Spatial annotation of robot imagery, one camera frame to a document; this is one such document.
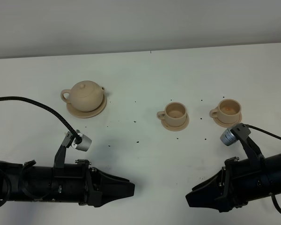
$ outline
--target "white wall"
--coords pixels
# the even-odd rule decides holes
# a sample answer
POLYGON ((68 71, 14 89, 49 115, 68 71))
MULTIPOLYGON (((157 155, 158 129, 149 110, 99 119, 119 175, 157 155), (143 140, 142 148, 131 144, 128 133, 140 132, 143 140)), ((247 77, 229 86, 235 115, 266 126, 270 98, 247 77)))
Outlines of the white wall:
POLYGON ((0 57, 281 42, 281 0, 0 0, 0 57))

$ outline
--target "black cable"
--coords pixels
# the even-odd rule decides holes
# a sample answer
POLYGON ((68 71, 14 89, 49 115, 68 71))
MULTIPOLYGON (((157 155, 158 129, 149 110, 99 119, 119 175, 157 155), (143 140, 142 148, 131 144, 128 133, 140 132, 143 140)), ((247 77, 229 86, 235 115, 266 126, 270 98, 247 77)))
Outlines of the black cable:
POLYGON ((80 143, 82 141, 81 137, 77 134, 77 132, 71 127, 71 125, 54 109, 39 103, 37 101, 31 100, 29 98, 25 97, 16 97, 16 96, 9 96, 9 97, 0 97, 0 101, 7 101, 7 100, 18 100, 18 101, 23 101, 23 102, 28 102, 30 104, 36 105, 38 107, 41 107, 49 112, 51 112, 54 116, 56 116, 68 129, 69 131, 73 134, 73 136, 76 138, 76 143, 80 143))
POLYGON ((5 180, 6 185, 7 185, 7 193, 6 193, 5 197, 0 201, 0 207, 1 207, 8 201, 8 199, 11 195, 11 182, 10 182, 9 177, 6 175, 6 173, 4 173, 1 169, 0 169, 0 176, 5 180))
POLYGON ((274 135, 274 134, 272 134, 272 133, 270 133, 270 132, 268 132, 268 131, 265 131, 265 130, 260 129, 260 128, 258 128, 258 127, 251 126, 251 125, 249 125, 249 124, 246 124, 246 126, 247 126, 248 128, 252 128, 252 129, 258 130, 258 131, 260 131, 260 132, 262 132, 262 133, 265 133, 265 134, 267 134, 267 135, 270 135, 270 136, 272 136, 272 137, 275 137, 275 138, 281 140, 281 137, 279 137, 279 136, 277 136, 277 135, 274 135))
MULTIPOLYGON (((266 130, 260 129, 260 128, 258 128, 258 127, 251 126, 251 125, 249 125, 249 124, 246 124, 246 126, 247 126, 248 128, 255 129, 255 130, 257 130, 257 131, 260 131, 260 132, 262 132, 262 133, 265 133, 265 134, 267 134, 267 135, 270 135, 270 136, 272 136, 272 137, 275 137, 275 138, 281 140, 281 137, 279 137, 279 136, 277 136, 277 135, 274 135, 274 134, 272 134, 272 133, 270 133, 270 132, 268 132, 268 131, 266 131, 266 130)), ((272 201, 273 201, 274 207, 277 209, 278 212, 281 213, 281 208, 280 208, 280 206, 279 206, 279 204, 278 204, 278 202, 277 202, 277 199, 276 199, 276 196, 275 196, 275 195, 272 195, 272 201)))

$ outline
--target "teapot lid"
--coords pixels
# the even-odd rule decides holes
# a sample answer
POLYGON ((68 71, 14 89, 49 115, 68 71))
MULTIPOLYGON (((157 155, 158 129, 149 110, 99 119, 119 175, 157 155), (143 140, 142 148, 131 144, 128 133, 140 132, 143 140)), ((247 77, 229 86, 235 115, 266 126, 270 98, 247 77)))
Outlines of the teapot lid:
POLYGON ((73 86, 71 89, 71 95, 79 98, 86 97, 90 95, 97 87, 99 87, 99 85, 95 82, 81 81, 73 86))

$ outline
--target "teapot saucer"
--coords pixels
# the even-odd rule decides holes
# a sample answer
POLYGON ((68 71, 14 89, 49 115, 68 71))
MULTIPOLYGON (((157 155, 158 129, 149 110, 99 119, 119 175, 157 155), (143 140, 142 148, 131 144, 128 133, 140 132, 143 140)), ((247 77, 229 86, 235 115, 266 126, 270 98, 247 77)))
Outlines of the teapot saucer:
POLYGON ((105 108, 107 104, 107 98, 105 95, 103 95, 103 101, 102 103, 99 105, 98 108, 96 108, 95 110, 93 111, 90 111, 90 112, 81 112, 77 109, 75 109, 72 104, 70 103, 67 103, 67 110, 69 111, 69 113, 72 115, 72 116, 75 116, 75 117, 78 117, 78 118, 90 118, 90 117, 93 117, 93 116, 97 116, 100 112, 103 111, 103 109, 105 108))

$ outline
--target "white tabletop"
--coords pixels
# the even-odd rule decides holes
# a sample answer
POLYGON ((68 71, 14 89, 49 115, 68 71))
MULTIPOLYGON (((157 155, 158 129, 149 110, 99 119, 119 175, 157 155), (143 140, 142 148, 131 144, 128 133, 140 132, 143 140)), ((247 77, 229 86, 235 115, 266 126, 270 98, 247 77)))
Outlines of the white tabletop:
MULTIPOLYGON (((281 136, 281 44, 5 59, 2 96, 31 98, 58 111, 93 140, 88 152, 69 148, 66 162, 88 159, 129 179, 135 193, 101 208, 7 202, 0 208, 0 225, 281 225, 270 198, 228 213, 189 208, 185 199, 226 159, 246 158, 239 142, 222 144, 224 128, 209 117, 224 98, 240 102, 244 123, 281 136), (60 99, 63 89, 83 80, 104 86, 108 94, 105 110, 90 119, 73 117, 60 99), (156 117, 171 101, 187 107, 190 123, 183 131, 164 129, 156 117)), ((0 160, 53 166, 65 132, 43 109, 0 102, 0 160)), ((250 137, 265 157, 281 153, 281 141, 255 130, 250 137)), ((281 195, 277 199, 281 205, 281 195)))

